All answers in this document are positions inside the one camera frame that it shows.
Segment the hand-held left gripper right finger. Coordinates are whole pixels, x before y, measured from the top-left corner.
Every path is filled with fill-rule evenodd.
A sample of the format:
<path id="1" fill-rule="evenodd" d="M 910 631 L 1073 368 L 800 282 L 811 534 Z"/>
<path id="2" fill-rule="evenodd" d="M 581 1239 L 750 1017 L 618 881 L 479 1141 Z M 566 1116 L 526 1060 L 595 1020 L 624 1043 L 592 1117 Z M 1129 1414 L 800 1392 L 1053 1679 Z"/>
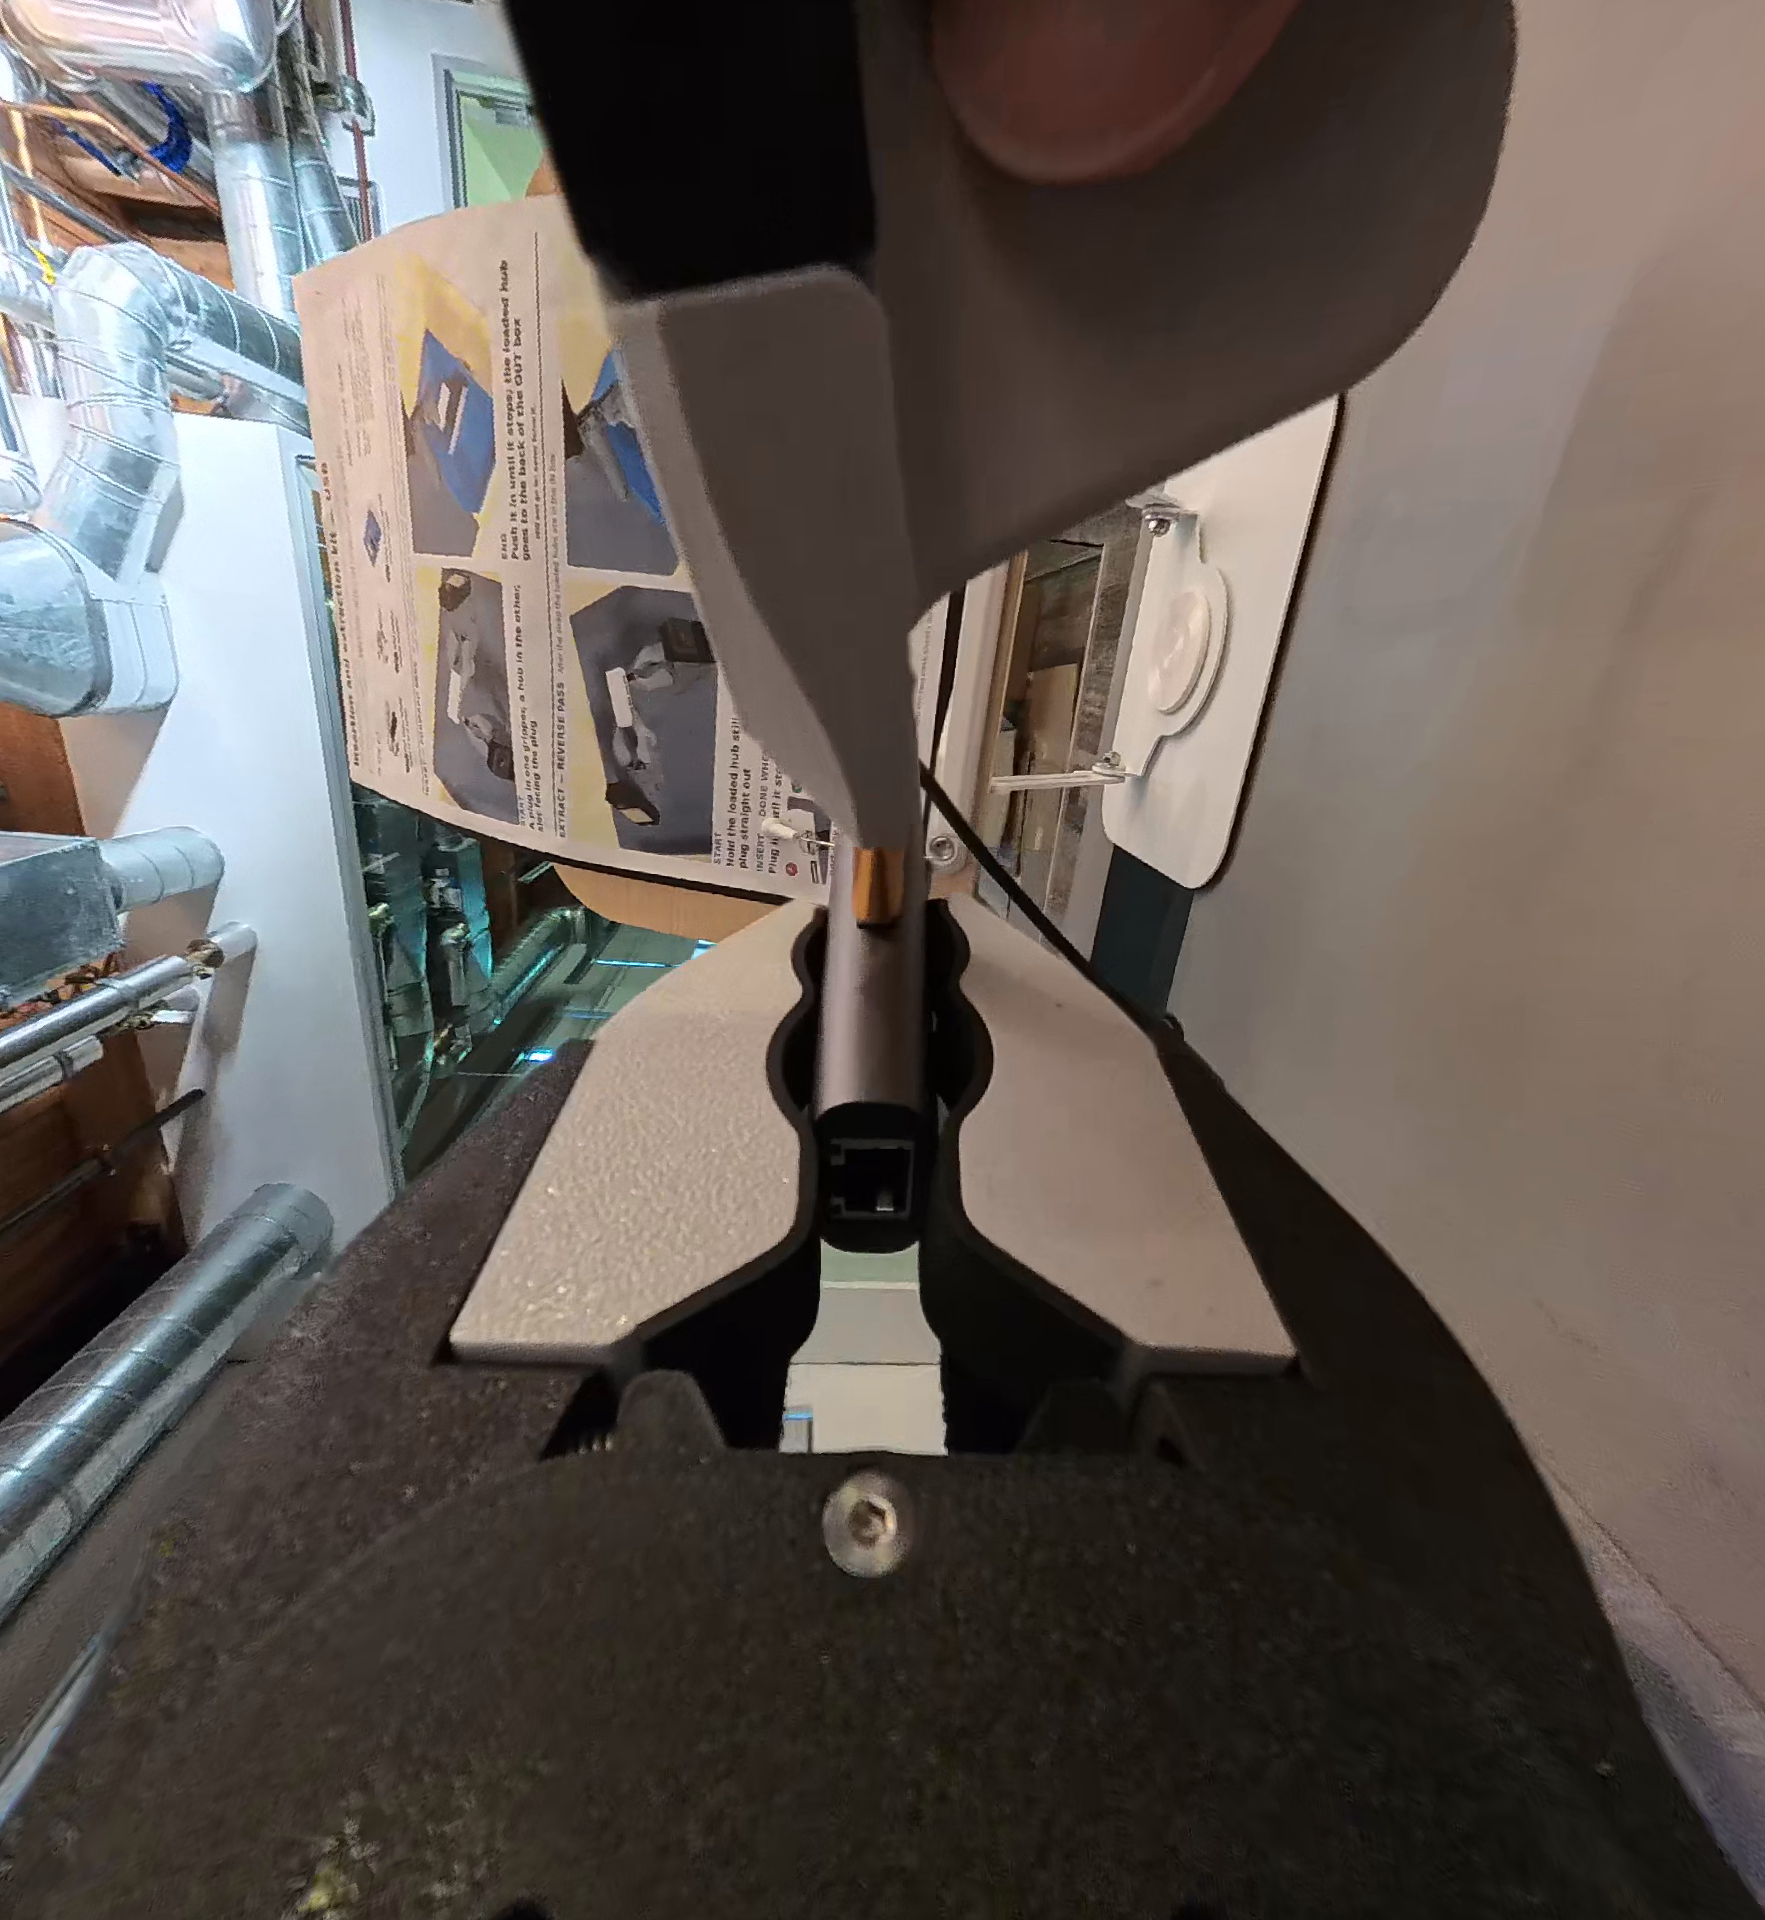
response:
<path id="1" fill-rule="evenodd" d="M 946 922 L 965 1077 L 920 1247 L 942 1355 L 982 1382 L 1288 1369 L 1149 1031 L 976 901 Z"/>

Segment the silver ventilation duct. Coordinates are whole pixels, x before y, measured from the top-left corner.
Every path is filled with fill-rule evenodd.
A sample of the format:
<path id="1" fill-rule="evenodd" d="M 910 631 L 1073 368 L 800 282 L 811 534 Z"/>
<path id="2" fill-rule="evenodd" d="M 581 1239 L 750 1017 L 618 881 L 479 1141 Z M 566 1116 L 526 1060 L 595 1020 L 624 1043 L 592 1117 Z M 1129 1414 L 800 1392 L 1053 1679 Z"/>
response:
<path id="1" fill-rule="evenodd" d="M 0 702 L 45 719 L 175 700 L 158 567 L 175 395 L 306 434 L 294 277 L 356 247 L 317 124 L 303 4 L 0 4 L 0 105 L 201 186 L 231 285 L 136 237 L 55 265 L 0 161 Z"/>

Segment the slim grey usb hub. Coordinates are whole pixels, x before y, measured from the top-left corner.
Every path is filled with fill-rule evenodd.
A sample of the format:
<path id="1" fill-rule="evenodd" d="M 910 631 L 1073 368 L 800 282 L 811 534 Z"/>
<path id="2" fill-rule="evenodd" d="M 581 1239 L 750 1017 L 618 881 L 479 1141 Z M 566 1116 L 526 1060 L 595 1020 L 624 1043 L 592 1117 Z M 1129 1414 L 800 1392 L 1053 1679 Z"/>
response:
<path id="1" fill-rule="evenodd" d="M 924 918 L 863 925 L 847 889 L 824 912 L 813 1060 L 817 1225 L 850 1256 L 916 1245 L 937 1177 Z"/>

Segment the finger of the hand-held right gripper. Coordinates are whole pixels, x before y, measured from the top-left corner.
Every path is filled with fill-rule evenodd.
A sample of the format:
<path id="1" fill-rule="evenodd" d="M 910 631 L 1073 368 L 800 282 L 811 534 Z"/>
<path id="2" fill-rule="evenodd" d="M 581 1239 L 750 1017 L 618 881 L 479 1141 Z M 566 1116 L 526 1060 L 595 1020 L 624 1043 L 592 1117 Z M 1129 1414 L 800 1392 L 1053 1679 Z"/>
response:
<path id="1" fill-rule="evenodd" d="M 930 65 L 930 4 L 854 4 L 914 610 L 1026 542 L 1387 362 L 1463 265 L 1515 62 L 1510 4 L 1301 4 L 1138 177 L 1019 183 Z"/>

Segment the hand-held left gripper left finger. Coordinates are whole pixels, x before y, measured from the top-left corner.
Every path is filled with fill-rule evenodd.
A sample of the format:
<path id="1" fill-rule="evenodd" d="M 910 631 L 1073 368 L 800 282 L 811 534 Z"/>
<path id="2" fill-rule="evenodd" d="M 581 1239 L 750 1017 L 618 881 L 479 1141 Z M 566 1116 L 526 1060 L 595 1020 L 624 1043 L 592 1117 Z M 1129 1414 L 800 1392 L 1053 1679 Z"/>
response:
<path id="1" fill-rule="evenodd" d="M 456 1358 L 629 1363 L 788 1245 L 801 1127 L 780 1043 L 813 922 L 788 904 L 602 1025 L 446 1333 Z"/>

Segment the person's right hand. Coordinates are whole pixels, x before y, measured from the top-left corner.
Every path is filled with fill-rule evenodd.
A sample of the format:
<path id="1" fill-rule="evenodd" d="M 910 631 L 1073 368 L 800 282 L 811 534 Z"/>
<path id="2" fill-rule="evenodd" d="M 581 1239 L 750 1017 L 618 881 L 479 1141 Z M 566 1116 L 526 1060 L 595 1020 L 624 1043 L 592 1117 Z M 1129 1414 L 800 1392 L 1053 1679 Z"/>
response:
<path id="1" fill-rule="evenodd" d="M 930 65 L 972 150 L 1019 183 L 1138 177 L 1187 147 L 1301 4 L 934 4 Z"/>

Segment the white stand base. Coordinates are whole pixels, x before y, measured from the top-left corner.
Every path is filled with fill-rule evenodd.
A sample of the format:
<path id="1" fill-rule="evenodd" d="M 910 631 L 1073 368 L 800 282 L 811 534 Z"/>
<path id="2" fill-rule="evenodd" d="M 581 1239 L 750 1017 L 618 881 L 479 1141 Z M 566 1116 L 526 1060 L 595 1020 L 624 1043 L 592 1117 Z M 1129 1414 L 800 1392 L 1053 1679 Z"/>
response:
<path id="1" fill-rule="evenodd" d="M 1189 891 L 1228 856 L 1338 422 L 1341 402 L 1317 402 L 1129 499 L 1139 553 L 1101 818 Z"/>

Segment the instruction poster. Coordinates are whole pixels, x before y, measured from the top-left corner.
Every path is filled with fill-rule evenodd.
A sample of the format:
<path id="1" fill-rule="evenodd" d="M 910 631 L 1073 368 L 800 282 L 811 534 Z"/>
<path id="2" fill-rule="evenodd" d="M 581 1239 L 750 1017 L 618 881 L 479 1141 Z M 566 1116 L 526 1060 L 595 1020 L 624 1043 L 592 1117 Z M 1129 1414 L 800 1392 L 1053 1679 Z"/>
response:
<path id="1" fill-rule="evenodd" d="M 920 868 L 886 328 L 806 270 L 602 300 L 558 201 L 294 282 L 350 772 L 566 862 Z"/>

